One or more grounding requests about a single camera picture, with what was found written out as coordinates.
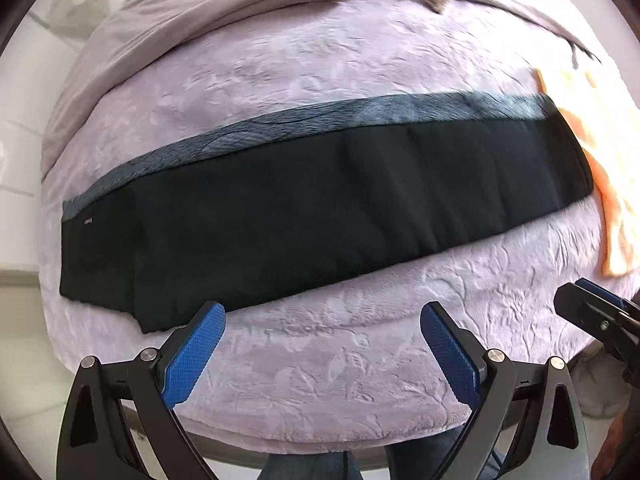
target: bed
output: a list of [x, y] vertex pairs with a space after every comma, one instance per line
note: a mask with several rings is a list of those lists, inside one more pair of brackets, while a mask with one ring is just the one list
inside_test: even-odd
[[[60, 295], [63, 203], [119, 166], [238, 121], [389, 94], [538, 92], [532, 68], [615, 70], [568, 0], [133, 0], [103, 22], [47, 128], [40, 283], [54, 352], [70, 370], [126, 360], [168, 332]], [[597, 191], [497, 236], [228, 314], [185, 429], [247, 450], [382, 446], [466, 420], [418, 329], [440, 301], [487, 348], [570, 359], [590, 338], [555, 316], [585, 277], [625, 298], [640, 272], [604, 277]]]

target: gray hem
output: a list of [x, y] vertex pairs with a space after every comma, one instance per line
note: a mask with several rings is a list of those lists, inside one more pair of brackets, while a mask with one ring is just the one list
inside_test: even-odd
[[63, 203], [62, 221], [132, 180], [267, 142], [296, 139], [360, 126], [464, 120], [544, 120], [557, 111], [544, 94], [484, 92], [394, 94], [290, 108], [173, 142], [137, 156]]

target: silver bolt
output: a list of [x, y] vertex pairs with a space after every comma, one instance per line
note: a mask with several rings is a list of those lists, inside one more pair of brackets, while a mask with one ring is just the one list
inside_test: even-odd
[[501, 363], [502, 361], [504, 361], [504, 352], [502, 350], [498, 350], [497, 348], [492, 348], [486, 353], [486, 355], [494, 363]]
[[564, 361], [559, 357], [552, 357], [551, 365], [557, 370], [562, 370], [564, 368]]
[[153, 361], [156, 357], [158, 357], [158, 350], [156, 350], [155, 348], [145, 348], [142, 352], [140, 352], [140, 359], [142, 359], [145, 363]]
[[95, 357], [92, 355], [88, 355], [80, 361], [80, 366], [82, 368], [91, 368], [93, 365], [95, 365]]

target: black pants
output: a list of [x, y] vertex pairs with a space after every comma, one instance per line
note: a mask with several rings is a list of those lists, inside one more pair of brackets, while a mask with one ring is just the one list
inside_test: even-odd
[[[390, 480], [427, 480], [453, 446], [462, 427], [438, 435], [385, 446]], [[500, 470], [490, 457], [479, 480], [493, 480]], [[362, 480], [349, 451], [314, 455], [269, 456], [258, 480]]]

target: orange cloth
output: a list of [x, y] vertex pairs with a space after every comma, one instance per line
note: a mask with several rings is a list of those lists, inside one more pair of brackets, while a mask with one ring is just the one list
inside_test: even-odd
[[536, 70], [587, 156], [602, 195], [606, 256], [602, 272], [640, 266], [640, 113], [618, 74], [601, 68]]

